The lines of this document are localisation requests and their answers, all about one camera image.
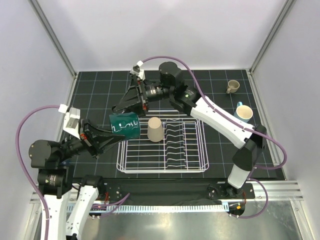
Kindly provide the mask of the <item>dark green mug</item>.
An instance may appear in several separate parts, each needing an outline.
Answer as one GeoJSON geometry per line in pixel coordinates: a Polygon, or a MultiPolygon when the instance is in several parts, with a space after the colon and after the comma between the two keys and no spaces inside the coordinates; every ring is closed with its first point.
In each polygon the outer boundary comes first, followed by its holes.
{"type": "Polygon", "coordinates": [[[134,112],[112,114],[109,116],[113,134],[124,135],[125,140],[138,139],[141,133],[139,117],[134,112]]]}

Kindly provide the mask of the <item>beige paper cup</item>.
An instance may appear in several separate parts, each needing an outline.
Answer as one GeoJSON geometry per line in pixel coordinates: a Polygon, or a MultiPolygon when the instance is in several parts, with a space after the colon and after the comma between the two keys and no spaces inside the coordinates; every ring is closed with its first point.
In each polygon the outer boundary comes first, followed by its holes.
{"type": "Polygon", "coordinates": [[[160,142],[164,138],[162,121],[158,117],[151,117],[148,120],[147,137],[154,143],[160,142]]]}

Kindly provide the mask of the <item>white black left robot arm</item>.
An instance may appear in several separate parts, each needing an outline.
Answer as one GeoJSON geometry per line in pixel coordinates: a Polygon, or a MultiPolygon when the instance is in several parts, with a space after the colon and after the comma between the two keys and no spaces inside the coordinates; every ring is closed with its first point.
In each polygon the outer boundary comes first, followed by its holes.
{"type": "Polygon", "coordinates": [[[65,161],[88,152],[98,157],[125,140],[113,129],[101,129],[87,119],[63,120],[63,130],[69,137],[60,141],[37,140],[29,148],[31,167],[38,169],[38,189],[42,200],[43,240],[80,240],[95,200],[106,194],[102,176],[82,178],[75,207],[67,216],[75,167],[65,161]]]}

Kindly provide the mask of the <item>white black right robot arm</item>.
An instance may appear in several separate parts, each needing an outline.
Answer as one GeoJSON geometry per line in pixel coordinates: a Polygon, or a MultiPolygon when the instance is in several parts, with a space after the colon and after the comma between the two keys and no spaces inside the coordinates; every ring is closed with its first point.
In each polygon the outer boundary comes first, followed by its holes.
{"type": "Polygon", "coordinates": [[[185,84],[183,71],[176,63],[167,61],[158,68],[159,82],[147,80],[142,63],[130,71],[131,82],[124,96],[112,107],[114,113],[136,113],[145,116],[151,102],[168,99],[177,111],[200,120],[225,136],[237,148],[232,158],[232,170],[220,188],[223,197],[244,195],[243,186],[266,147],[262,125],[248,124],[215,105],[209,97],[185,84]]]}

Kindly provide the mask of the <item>black grid mat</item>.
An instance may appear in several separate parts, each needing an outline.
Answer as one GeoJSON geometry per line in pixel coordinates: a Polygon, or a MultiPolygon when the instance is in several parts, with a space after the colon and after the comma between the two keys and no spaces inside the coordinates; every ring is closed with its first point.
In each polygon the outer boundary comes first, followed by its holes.
{"type": "MultiPolygon", "coordinates": [[[[128,71],[84,71],[71,104],[81,117],[108,128],[112,107],[130,85],[128,71]]],[[[174,110],[167,99],[152,102],[140,120],[140,138],[121,142],[98,158],[72,158],[74,177],[225,179],[237,148],[208,124],[174,110]]]]}

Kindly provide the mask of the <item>small beige mug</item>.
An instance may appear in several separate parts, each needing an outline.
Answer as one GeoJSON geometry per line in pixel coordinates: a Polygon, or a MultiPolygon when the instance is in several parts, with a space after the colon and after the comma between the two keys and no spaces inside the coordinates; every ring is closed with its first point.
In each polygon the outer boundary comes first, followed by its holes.
{"type": "Polygon", "coordinates": [[[229,80],[227,82],[227,88],[226,88],[226,93],[227,94],[233,94],[238,91],[240,88],[240,83],[237,80],[229,80]]]}

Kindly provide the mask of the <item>blue mug cream inside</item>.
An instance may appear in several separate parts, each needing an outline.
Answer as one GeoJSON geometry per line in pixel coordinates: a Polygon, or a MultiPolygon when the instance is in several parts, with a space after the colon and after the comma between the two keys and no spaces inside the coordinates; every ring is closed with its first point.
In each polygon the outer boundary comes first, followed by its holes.
{"type": "Polygon", "coordinates": [[[245,123],[248,123],[253,117],[253,114],[253,110],[249,106],[244,105],[241,101],[239,101],[236,105],[233,116],[245,123]]]}

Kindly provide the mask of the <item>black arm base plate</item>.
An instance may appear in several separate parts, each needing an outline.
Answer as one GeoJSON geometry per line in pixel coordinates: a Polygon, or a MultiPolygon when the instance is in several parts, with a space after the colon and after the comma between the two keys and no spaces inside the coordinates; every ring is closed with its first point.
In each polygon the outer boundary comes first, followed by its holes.
{"type": "Polygon", "coordinates": [[[192,200],[240,200],[256,197],[253,185],[232,189],[223,178],[104,178],[102,193],[116,201],[129,194],[134,204],[169,204],[192,200]]]}

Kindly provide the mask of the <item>aluminium frame post left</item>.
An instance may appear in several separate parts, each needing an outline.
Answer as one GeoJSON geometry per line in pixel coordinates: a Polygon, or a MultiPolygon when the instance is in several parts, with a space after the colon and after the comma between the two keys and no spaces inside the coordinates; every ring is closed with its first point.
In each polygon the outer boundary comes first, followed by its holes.
{"type": "Polygon", "coordinates": [[[73,78],[76,77],[77,75],[77,71],[74,69],[74,67],[72,66],[65,50],[63,49],[54,29],[52,28],[45,12],[43,11],[40,3],[38,0],[29,0],[28,1],[30,6],[32,7],[34,13],[36,14],[38,20],[40,21],[40,23],[42,24],[45,32],[47,33],[48,37],[50,38],[54,48],[56,49],[58,55],[60,56],[62,62],[64,63],[64,65],[66,66],[67,70],[69,71],[69,73],[71,74],[71,76],[73,78]]]}

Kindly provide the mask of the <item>aluminium frame post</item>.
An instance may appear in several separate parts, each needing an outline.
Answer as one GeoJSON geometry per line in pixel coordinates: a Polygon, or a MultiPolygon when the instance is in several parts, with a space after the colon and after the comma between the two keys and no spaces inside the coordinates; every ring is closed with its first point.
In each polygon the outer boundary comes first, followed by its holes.
{"type": "Polygon", "coordinates": [[[292,10],[293,6],[295,5],[296,0],[286,0],[281,7],[270,31],[268,32],[260,50],[258,51],[251,67],[248,69],[250,75],[253,75],[255,70],[258,68],[261,60],[263,59],[264,55],[266,54],[268,48],[272,44],[273,40],[275,39],[276,35],[280,31],[283,23],[285,22],[288,14],[292,10]]]}
{"type": "Polygon", "coordinates": [[[30,6],[32,7],[34,13],[36,14],[38,20],[40,21],[40,23],[42,24],[45,32],[47,33],[48,37],[50,38],[54,48],[56,49],[58,55],[60,56],[62,62],[64,63],[64,65],[66,66],[67,70],[69,71],[69,73],[71,74],[71,76],[73,78],[76,77],[77,75],[77,71],[74,69],[74,67],[72,66],[65,50],[63,49],[54,29],[52,28],[45,12],[43,11],[40,3],[38,0],[29,0],[28,1],[30,6]]]}

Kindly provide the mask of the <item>aluminium frame post right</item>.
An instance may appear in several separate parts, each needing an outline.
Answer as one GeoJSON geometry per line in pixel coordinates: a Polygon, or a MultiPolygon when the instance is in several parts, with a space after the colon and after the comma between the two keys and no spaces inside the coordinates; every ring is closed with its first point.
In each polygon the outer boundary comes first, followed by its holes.
{"type": "Polygon", "coordinates": [[[251,67],[248,69],[250,75],[253,75],[255,70],[258,68],[261,60],[263,59],[264,55],[266,54],[268,48],[272,44],[273,40],[275,39],[276,35],[280,31],[283,23],[285,22],[288,14],[292,10],[293,6],[295,5],[296,0],[286,0],[281,7],[270,31],[268,32],[260,50],[258,51],[251,67]]]}

